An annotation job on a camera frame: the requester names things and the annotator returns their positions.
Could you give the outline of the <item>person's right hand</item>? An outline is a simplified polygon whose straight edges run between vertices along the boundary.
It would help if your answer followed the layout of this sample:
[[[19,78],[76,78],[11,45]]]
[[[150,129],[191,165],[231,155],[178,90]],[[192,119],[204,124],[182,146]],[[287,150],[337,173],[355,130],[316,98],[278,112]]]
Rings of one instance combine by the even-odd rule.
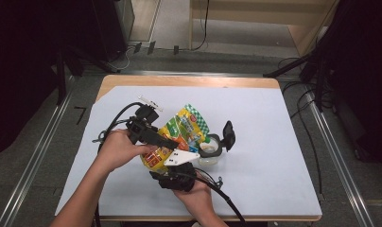
[[[189,192],[174,190],[173,193],[195,219],[202,220],[216,215],[212,203],[211,189],[205,183],[194,183]]]

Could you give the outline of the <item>white paper sheet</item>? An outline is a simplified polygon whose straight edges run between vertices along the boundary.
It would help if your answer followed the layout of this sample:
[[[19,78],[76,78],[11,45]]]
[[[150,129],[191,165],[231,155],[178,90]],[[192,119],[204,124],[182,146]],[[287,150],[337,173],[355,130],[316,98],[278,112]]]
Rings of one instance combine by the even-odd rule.
[[[65,204],[96,157],[96,138],[116,116],[128,118],[144,97],[161,107],[155,126],[162,127],[184,105],[194,106],[210,131],[221,134],[232,122],[235,143],[206,171],[223,181],[225,201],[213,197],[215,210],[226,219],[317,220],[321,208],[277,88],[203,88],[116,86],[93,106],[78,153],[61,195]]]

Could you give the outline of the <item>clear jar with black lid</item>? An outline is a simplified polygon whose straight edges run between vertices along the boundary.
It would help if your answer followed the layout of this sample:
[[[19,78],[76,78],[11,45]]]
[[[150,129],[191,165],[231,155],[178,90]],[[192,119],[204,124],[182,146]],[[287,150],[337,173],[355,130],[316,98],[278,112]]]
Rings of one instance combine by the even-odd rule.
[[[206,140],[200,144],[199,163],[201,166],[215,165],[222,151],[229,151],[235,143],[233,123],[228,120],[222,130],[222,137],[217,134],[208,134]]]

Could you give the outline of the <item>black curtain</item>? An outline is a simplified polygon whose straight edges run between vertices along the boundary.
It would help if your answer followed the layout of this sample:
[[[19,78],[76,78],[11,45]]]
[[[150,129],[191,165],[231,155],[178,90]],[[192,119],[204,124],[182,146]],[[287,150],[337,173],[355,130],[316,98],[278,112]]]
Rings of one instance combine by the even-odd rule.
[[[80,0],[0,0],[0,153],[58,91],[56,53],[69,43]]]
[[[341,122],[358,158],[382,164],[382,0],[339,0],[328,32]]]

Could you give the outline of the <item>light wooden cabinet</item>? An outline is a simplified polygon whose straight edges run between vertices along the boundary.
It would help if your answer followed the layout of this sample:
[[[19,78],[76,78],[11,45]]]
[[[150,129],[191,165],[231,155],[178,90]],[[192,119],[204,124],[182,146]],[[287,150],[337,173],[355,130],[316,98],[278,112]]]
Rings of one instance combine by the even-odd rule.
[[[287,25],[300,56],[308,54],[325,26],[332,23],[340,0],[188,0],[189,42],[193,19]]]

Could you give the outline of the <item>metal floor rail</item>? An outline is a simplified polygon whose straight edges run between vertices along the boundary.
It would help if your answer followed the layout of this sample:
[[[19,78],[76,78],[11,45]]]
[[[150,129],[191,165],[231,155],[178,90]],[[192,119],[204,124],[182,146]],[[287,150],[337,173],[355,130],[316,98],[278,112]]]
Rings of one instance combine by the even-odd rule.
[[[89,75],[106,77],[108,75],[133,75],[133,76],[179,76],[179,77],[221,77],[221,78],[263,78],[263,74],[244,74],[244,73],[220,73],[220,72],[177,72],[177,71],[142,71],[130,70],[120,73],[92,72]]]
[[[68,83],[66,85],[67,95],[64,97],[61,104],[55,107],[54,112],[43,130],[43,134],[36,144],[26,168],[19,179],[19,182],[15,185],[9,197],[8,203],[0,217],[0,227],[11,227],[13,221],[15,220],[49,148],[49,145],[56,133],[61,119],[65,114],[77,81],[78,77],[70,76],[68,78]]]
[[[336,139],[329,128],[324,113],[322,113],[315,104],[311,104],[310,109],[314,115],[314,118],[321,132],[321,136],[339,175],[339,179],[344,188],[348,201],[350,202],[351,207],[356,215],[356,220],[359,226],[375,227],[366,202],[363,200],[353,175],[350,172],[346,162],[344,161],[344,158],[341,154]]]

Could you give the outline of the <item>yellow pouch with green cap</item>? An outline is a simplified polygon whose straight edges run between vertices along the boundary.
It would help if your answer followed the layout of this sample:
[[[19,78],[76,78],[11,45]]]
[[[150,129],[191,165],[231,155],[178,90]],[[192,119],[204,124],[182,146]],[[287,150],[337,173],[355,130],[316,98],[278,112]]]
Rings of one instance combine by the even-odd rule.
[[[186,104],[158,130],[158,133],[177,142],[176,149],[198,153],[200,144],[207,141],[209,131],[199,111],[191,104]],[[167,171],[164,162],[173,151],[173,148],[161,147],[148,154],[142,154],[140,158],[150,171],[164,173]]]

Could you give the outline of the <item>black stand leg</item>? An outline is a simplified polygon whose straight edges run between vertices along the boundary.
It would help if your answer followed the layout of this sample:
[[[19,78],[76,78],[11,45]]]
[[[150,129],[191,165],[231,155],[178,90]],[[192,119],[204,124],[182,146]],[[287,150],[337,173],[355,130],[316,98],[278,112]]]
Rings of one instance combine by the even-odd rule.
[[[277,77],[285,74],[286,72],[294,69],[294,68],[300,68],[301,74],[306,71],[308,68],[313,67],[315,65],[313,61],[313,55],[312,54],[306,54],[302,57],[296,58],[294,61],[286,64],[283,67],[278,68],[277,70],[266,73],[263,75],[264,78],[269,79],[276,79]]]

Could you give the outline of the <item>black box cabinet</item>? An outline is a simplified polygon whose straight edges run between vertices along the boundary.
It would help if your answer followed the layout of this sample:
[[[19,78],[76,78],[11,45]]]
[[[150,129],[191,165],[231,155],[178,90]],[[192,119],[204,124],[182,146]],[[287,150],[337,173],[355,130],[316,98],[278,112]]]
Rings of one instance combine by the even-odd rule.
[[[135,20],[131,0],[92,0],[98,34],[102,43],[101,59],[113,61],[128,49]]]

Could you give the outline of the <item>black tripod stand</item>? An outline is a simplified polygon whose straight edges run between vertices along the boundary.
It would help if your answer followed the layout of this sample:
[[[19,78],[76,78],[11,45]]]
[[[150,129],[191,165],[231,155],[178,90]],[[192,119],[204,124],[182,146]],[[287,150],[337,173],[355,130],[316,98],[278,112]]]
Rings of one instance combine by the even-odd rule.
[[[56,76],[59,91],[58,105],[61,105],[63,100],[67,97],[65,68],[68,68],[73,76],[81,77],[84,72],[83,65],[80,61],[81,59],[90,62],[107,73],[114,73],[114,70],[110,66],[94,58],[84,50],[72,45],[60,46],[56,53]]]

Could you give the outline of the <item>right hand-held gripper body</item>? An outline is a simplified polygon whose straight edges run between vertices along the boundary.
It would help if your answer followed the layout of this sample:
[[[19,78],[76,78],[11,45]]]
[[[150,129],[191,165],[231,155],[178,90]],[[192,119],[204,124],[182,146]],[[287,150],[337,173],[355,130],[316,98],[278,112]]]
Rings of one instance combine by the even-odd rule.
[[[161,188],[189,192],[197,178],[192,161],[199,157],[196,152],[174,149],[164,161],[166,171],[164,173],[150,171],[149,174],[158,181]]]

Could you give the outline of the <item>person's left hand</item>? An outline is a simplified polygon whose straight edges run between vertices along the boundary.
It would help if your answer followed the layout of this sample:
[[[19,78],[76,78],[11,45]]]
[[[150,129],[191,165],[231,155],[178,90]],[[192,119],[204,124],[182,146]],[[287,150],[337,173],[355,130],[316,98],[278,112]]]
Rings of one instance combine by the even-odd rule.
[[[130,140],[128,130],[114,130],[109,133],[95,163],[103,170],[112,172],[125,165],[134,157],[156,150],[152,145],[134,145]]]

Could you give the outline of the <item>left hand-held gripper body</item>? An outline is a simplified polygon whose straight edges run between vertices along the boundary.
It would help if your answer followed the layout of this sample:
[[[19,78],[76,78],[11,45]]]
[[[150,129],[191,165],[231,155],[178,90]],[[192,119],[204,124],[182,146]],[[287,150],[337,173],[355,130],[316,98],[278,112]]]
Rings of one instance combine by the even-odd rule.
[[[155,102],[148,100],[143,96],[138,96],[141,100],[139,109],[135,115],[131,116],[126,126],[130,132],[130,140],[133,144],[137,142],[160,146],[162,136],[157,133],[158,129],[152,126],[152,123],[159,117],[157,111],[162,111]]]

